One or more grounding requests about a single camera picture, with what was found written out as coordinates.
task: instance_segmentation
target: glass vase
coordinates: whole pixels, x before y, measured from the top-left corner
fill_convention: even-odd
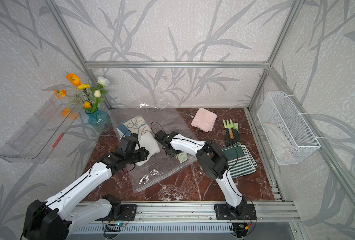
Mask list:
[[[90,113],[88,111],[85,112],[88,116],[88,122],[95,129],[97,133],[105,133],[111,129],[111,121],[108,117],[108,113],[101,111],[99,108]]]

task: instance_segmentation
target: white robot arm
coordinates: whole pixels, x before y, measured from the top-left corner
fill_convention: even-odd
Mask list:
[[[162,130],[156,133],[155,139],[170,157],[182,151],[196,156],[206,175],[215,179],[223,191],[233,219],[244,218],[247,202],[233,182],[227,159],[215,142],[193,140],[177,132],[166,134]],[[64,240],[69,234],[96,219],[108,215],[113,218],[118,216],[120,201],[110,195],[77,211],[73,209],[94,188],[127,164],[145,160],[149,152],[143,147],[137,149],[136,146],[139,146],[136,134],[134,137],[123,137],[114,153],[104,155],[65,189],[45,202],[36,200],[30,204],[22,236],[29,240]]]

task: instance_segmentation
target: pink towel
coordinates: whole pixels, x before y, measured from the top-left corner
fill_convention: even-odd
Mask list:
[[[204,108],[199,108],[194,119],[191,122],[191,126],[198,127],[204,132],[211,132],[217,115]]]

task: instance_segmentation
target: acrylic shelf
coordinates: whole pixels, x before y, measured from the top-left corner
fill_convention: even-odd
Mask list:
[[[83,108],[80,98],[50,98],[0,149],[8,162],[44,163]]]

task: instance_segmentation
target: white rose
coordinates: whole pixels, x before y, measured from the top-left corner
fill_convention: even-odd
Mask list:
[[[103,87],[108,87],[110,85],[110,81],[106,79],[105,77],[99,76],[98,77],[98,83],[103,85]]]
[[[94,92],[94,96],[95,96],[96,98],[100,98],[101,95],[102,95],[102,94],[100,93],[100,90],[99,90],[99,89],[96,89],[95,92]]]

